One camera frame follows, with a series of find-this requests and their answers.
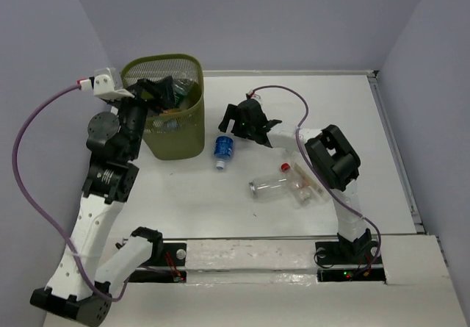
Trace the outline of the blue label water bottle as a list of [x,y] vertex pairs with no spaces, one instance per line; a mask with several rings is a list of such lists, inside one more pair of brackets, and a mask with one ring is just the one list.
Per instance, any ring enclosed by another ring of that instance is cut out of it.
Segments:
[[214,144],[215,168],[224,170],[227,163],[231,160],[233,153],[234,141],[232,138],[221,135],[217,137]]

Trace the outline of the clear jar silver rim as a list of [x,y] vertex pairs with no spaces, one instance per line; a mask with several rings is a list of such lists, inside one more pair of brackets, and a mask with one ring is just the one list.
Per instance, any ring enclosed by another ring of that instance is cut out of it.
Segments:
[[281,196],[286,191],[287,178],[281,173],[260,176],[248,183],[250,194],[254,199],[265,200]]

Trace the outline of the large clear plastic bottle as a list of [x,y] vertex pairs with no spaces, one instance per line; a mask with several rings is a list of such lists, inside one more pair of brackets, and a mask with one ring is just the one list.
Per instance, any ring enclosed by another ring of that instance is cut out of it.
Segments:
[[298,162],[293,162],[292,165],[294,170],[302,178],[303,182],[310,187],[315,199],[321,203],[325,203],[330,200],[330,195],[314,175],[307,172],[306,168]]

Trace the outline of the green label water bottle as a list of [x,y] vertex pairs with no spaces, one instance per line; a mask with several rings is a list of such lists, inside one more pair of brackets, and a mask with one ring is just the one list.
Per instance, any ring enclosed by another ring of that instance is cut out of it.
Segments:
[[193,85],[194,82],[191,80],[177,80],[173,83],[173,92],[177,104],[186,98]]

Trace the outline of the clear bottle white cap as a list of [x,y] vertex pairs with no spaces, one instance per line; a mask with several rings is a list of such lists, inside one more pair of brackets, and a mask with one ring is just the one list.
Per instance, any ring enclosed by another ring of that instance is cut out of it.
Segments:
[[187,97],[198,89],[196,76],[187,72],[180,72],[173,78],[173,94],[175,97]]

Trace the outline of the red cap soda bottle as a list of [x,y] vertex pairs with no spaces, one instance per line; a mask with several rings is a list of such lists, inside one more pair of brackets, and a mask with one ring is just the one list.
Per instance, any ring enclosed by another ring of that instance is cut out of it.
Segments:
[[285,162],[281,165],[281,175],[283,178],[282,194],[290,200],[295,209],[324,204],[325,200],[311,186],[310,181],[289,163]]

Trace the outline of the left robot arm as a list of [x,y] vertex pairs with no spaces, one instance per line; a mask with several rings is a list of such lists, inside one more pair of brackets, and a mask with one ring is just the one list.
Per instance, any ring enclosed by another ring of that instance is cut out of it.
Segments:
[[100,326],[121,298],[130,275],[165,261],[165,273],[178,272],[162,233],[139,227],[104,264],[100,263],[113,223],[129,199],[139,169],[138,157],[148,107],[140,90],[127,90],[109,73],[82,79],[79,86],[114,104],[87,127],[90,167],[82,187],[79,213],[59,266],[48,283],[33,291],[31,305],[84,326]]

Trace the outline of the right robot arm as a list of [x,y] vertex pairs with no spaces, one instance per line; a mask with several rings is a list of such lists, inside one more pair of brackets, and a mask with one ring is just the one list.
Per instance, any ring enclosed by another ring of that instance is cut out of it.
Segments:
[[278,119],[268,119],[260,102],[249,98],[229,104],[218,129],[268,148],[305,151],[306,159],[322,186],[332,192],[338,220],[338,253],[345,262],[355,262],[367,251],[372,235],[358,208],[355,181],[361,160],[341,129],[305,129]]

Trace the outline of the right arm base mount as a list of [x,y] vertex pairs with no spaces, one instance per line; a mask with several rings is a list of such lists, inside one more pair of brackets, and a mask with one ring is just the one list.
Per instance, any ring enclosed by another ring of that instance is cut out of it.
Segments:
[[379,256],[370,268],[363,273],[358,272],[368,267],[377,249],[377,242],[372,241],[364,254],[356,258],[347,258],[335,241],[320,241],[315,243],[314,262],[317,266],[317,281],[319,283],[344,283],[354,281],[386,282],[382,257]]

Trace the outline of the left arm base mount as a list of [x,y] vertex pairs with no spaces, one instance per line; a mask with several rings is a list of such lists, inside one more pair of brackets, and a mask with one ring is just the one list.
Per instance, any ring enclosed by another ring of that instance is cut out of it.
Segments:
[[164,242],[158,258],[152,257],[138,267],[130,276],[130,283],[184,284],[186,271],[187,244],[185,242]]

